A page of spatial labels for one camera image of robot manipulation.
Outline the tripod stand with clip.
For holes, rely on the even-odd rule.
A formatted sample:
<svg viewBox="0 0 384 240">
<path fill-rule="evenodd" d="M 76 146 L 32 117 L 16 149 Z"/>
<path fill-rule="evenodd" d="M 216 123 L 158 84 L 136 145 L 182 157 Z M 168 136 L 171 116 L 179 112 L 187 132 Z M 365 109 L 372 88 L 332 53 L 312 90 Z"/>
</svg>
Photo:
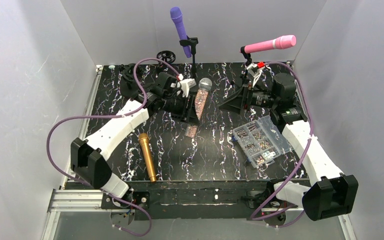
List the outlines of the tripod stand with clip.
<svg viewBox="0 0 384 240">
<path fill-rule="evenodd" d="M 241 88 L 244 83 L 249 82 L 252 87 L 255 86 L 254 84 L 254 78 L 252 77 L 251 80 L 248 79 L 249 71 L 246 69 L 251 63 L 253 63 L 253 60 L 251 58 L 251 54 L 247 53 L 245 51 L 245 46 L 242 46 L 240 48 L 240 53 L 243 55 L 245 58 L 245 63 L 244 63 L 244 72 L 241 73 L 239 79 L 234 79 L 230 82 L 230 84 L 233 86 L 234 89 L 236 88 Z"/>
</svg>

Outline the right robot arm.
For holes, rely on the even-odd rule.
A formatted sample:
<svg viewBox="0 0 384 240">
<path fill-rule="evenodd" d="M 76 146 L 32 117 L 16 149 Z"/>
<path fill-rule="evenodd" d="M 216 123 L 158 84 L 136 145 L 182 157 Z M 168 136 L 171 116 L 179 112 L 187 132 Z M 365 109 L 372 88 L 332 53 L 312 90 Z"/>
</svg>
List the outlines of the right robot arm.
<svg viewBox="0 0 384 240">
<path fill-rule="evenodd" d="M 272 201 L 303 208 L 312 221 L 347 215 L 353 210 L 358 180 L 354 175 L 345 175 L 319 143 L 299 87 L 293 75 L 278 73 L 270 89 L 244 84 L 219 106 L 220 110 L 237 114 L 251 106 L 269 109 L 272 124 L 300 156 L 287 178 L 267 184 L 261 195 L 263 202 L 251 214 L 254 221 L 271 217 L 256 214 Z"/>
</svg>

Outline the round base shock mount stand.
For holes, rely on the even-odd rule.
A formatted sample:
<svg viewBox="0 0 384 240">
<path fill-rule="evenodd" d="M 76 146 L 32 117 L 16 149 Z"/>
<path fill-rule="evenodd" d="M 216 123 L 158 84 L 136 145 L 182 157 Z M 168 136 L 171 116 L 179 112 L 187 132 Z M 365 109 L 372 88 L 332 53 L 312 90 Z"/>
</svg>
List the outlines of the round base shock mount stand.
<svg viewBox="0 0 384 240">
<path fill-rule="evenodd" d="M 122 83 L 135 83 L 135 77 L 134 77 L 134 67 L 135 63 L 130 64 L 120 64 L 118 66 L 118 78 Z"/>
</svg>

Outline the glitter rhinestone microphone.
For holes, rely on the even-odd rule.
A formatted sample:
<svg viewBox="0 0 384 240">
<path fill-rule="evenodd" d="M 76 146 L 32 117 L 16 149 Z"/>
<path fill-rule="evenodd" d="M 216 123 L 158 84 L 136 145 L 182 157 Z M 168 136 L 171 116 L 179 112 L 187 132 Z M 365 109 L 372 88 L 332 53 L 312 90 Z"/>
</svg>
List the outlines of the glitter rhinestone microphone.
<svg viewBox="0 0 384 240">
<path fill-rule="evenodd" d="M 195 112 L 196 112 L 198 121 L 201 120 L 202 113 L 205 108 L 206 100 L 208 98 L 208 95 L 211 89 L 212 89 L 212 81 L 209 78 L 205 77 L 199 81 L 198 91 L 197 91 L 197 94 L 195 97 L 195 103 L 194 103 Z M 185 136 L 189 138 L 194 138 L 197 133 L 198 125 L 194 125 L 194 124 L 189 125 L 186 128 Z"/>
</svg>

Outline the gold microphone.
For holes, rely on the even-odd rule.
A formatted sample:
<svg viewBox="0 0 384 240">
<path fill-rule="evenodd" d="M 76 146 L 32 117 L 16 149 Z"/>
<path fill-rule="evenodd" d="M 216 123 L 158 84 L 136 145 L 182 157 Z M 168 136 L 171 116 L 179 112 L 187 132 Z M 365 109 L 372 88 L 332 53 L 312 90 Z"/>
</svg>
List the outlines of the gold microphone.
<svg viewBox="0 0 384 240">
<path fill-rule="evenodd" d="M 148 179 L 151 183 L 155 183 L 157 181 L 157 174 L 156 174 L 153 156 L 151 152 L 150 139 L 146 133 L 141 133 L 138 136 L 138 141 L 142 150 L 142 155 L 145 162 Z"/>
</svg>

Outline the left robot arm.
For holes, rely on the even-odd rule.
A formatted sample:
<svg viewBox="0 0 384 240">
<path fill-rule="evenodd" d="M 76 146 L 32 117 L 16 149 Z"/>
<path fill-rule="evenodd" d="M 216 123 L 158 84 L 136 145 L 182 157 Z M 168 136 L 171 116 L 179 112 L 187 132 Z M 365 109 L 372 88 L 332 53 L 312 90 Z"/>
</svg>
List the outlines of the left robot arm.
<svg viewBox="0 0 384 240">
<path fill-rule="evenodd" d="M 107 163 L 113 151 L 139 125 L 159 111 L 170 113 L 177 121 L 198 125 L 196 96 L 190 93 L 196 84 L 193 78 L 182 79 L 180 75 L 166 72 L 160 72 L 157 81 L 144 85 L 143 90 L 127 83 L 123 91 L 128 101 L 122 109 L 95 133 L 72 141 L 71 170 L 94 189 L 123 198 L 130 187 L 113 173 Z"/>
</svg>

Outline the tripod shock mount stand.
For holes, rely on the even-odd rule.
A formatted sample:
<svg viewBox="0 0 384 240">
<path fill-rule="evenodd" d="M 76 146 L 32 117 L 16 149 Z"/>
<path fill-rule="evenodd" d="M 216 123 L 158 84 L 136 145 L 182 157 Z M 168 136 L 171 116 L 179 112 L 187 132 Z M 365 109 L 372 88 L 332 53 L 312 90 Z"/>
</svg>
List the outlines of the tripod shock mount stand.
<svg viewBox="0 0 384 240">
<path fill-rule="evenodd" d="M 176 55 L 174 52 L 172 52 L 170 50 L 162 50 L 162 51 L 157 53 L 156 58 L 166 62 L 169 65 L 171 65 L 175 62 Z M 163 72 L 167 68 L 168 67 L 164 63 L 159 63 L 156 67 L 156 72 L 157 73 Z"/>
</svg>

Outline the pink microphone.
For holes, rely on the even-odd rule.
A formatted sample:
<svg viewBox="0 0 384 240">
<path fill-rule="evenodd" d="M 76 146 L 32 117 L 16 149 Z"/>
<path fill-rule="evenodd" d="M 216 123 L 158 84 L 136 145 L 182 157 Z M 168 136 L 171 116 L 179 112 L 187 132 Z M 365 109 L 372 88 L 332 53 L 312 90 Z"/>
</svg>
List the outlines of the pink microphone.
<svg viewBox="0 0 384 240">
<path fill-rule="evenodd" d="M 294 47 L 296 42 L 295 35 L 283 35 L 272 40 L 245 45 L 240 48 L 240 52 L 251 54 L 270 50 L 283 50 Z"/>
</svg>

